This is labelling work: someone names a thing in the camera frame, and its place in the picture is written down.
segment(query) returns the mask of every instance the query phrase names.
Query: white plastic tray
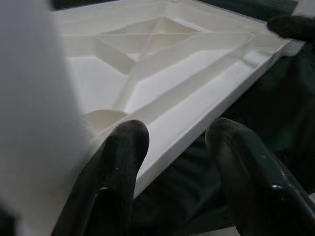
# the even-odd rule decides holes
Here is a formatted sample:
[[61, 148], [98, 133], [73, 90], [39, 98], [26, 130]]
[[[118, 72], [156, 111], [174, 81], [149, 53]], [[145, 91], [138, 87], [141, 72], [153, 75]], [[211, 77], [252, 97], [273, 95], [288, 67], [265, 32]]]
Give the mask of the white plastic tray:
[[289, 43], [263, 22], [192, 0], [120, 0], [54, 14], [93, 151], [125, 120], [149, 129], [135, 196]]

